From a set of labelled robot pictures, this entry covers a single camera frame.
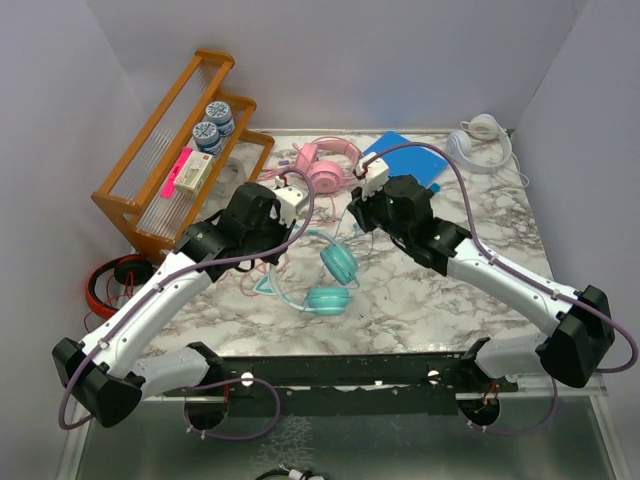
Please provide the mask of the pink cat-ear headphones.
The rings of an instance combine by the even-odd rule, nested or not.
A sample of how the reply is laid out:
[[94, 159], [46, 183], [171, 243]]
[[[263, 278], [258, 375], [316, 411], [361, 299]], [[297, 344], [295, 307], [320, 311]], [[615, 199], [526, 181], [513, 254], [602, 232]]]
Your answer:
[[277, 167], [264, 167], [258, 179], [271, 180], [285, 167], [298, 168], [311, 180], [316, 194], [331, 200], [330, 223], [333, 223], [337, 215], [335, 196], [355, 182], [353, 174], [335, 157], [349, 160], [354, 167], [363, 156], [362, 151], [351, 141], [337, 136], [321, 136], [302, 146], [293, 143], [292, 148], [295, 152], [292, 159], [280, 160]]

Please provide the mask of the teal cat-ear headphones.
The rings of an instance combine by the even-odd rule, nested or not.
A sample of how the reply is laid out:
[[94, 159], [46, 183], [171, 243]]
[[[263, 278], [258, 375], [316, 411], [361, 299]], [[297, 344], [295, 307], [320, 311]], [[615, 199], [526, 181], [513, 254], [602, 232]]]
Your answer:
[[287, 295], [279, 283], [279, 274], [285, 267], [266, 265], [259, 268], [262, 277], [250, 290], [251, 296], [263, 295], [279, 299], [284, 305], [301, 314], [315, 316], [343, 315], [352, 301], [352, 291], [361, 287], [359, 258], [348, 243], [360, 239], [365, 233], [355, 226], [355, 233], [339, 239], [318, 227], [308, 227], [304, 235], [319, 240], [320, 267], [313, 284], [306, 290], [303, 299], [296, 302]]

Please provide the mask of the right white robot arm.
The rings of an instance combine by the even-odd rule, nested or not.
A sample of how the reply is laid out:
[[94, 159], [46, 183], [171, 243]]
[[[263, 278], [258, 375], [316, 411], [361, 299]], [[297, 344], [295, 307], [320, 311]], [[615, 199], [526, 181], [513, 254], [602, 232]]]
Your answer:
[[363, 231], [384, 231], [419, 265], [484, 291], [536, 326], [531, 335], [476, 341], [461, 359], [461, 383], [481, 391], [494, 379], [548, 374], [584, 387], [615, 339], [600, 318], [609, 311], [606, 295], [593, 286], [576, 291], [500, 259], [475, 244], [469, 230], [435, 216], [432, 196], [404, 175], [374, 193], [355, 188], [348, 210]]

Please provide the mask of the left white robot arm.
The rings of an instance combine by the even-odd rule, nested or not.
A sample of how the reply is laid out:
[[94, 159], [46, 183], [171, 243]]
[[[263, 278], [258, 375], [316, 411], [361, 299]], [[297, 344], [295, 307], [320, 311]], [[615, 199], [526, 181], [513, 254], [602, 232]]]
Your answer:
[[290, 245], [307, 193], [294, 186], [269, 189], [246, 182], [226, 208], [187, 227], [149, 280], [109, 320], [80, 341], [52, 350], [65, 388], [105, 428], [123, 421], [150, 395], [190, 386], [206, 395], [220, 385], [215, 354], [186, 347], [158, 362], [140, 355], [193, 297], [224, 272], [250, 260], [274, 263]]

